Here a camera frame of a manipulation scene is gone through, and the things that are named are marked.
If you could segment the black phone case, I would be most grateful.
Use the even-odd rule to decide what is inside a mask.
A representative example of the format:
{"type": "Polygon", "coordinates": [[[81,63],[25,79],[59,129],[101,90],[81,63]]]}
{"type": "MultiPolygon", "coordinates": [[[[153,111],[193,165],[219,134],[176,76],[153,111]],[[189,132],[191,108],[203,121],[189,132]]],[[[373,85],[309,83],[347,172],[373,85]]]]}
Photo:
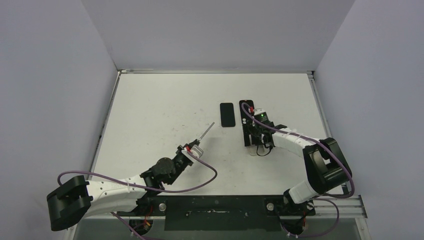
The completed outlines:
{"type": "Polygon", "coordinates": [[[240,117],[242,126],[249,126],[252,124],[250,109],[254,107],[254,102],[251,99],[244,99],[239,101],[240,117]]]}

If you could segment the beige translucent phone case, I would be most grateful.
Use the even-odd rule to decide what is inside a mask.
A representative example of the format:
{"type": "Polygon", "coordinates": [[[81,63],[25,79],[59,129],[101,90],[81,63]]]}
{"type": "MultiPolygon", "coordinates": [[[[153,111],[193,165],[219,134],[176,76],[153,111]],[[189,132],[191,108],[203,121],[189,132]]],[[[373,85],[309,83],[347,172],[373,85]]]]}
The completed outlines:
{"type": "Polygon", "coordinates": [[[247,152],[250,156],[264,156],[267,153],[267,150],[263,146],[251,145],[247,147],[247,152]]]}

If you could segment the black phone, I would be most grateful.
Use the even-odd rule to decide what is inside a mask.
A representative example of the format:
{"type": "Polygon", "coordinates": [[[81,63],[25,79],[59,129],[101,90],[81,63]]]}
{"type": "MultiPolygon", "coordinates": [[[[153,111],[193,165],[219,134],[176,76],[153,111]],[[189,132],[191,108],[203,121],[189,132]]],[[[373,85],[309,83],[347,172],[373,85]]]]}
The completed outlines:
{"type": "Polygon", "coordinates": [[[223,128],[233,128],[236,126],[234,105],[231,102],[222,102],[220,108],[220,123],[223,128]]]}

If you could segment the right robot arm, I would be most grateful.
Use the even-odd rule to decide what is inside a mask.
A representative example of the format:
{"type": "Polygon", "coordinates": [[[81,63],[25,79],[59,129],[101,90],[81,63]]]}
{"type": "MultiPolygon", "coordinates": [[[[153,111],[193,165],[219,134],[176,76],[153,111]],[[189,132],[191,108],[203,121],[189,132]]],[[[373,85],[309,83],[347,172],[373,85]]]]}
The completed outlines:
{"type": "Polygon", "coordinates": [[[306,178],[283,193],[286,213],[294,215],[304,203],[352,180],[352,171],[335,139],[308,137],[285,125],[274,125],[265,111],[247,114],[241,121],[246,146],[270,152],[279,148],[303,159],[306,178]]]}

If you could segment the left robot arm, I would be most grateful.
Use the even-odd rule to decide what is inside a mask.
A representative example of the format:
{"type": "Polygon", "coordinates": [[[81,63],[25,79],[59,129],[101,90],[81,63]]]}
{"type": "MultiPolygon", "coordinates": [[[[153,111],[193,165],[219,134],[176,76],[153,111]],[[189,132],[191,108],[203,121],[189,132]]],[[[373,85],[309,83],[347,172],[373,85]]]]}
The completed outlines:
{"type": "Polygon", "coordinates": [[[181,173],[194,163],[187,150],[198,146],[195,139],[177,148],[174,158],[163,157],[145,172],[117,180],[86,180],[77,175],[59,184],[46,197],[50,228],[62,231],[80,220],[109,212],[134,212],[144,215],[149,210],[147,198],[165,191],[181,173]]]}

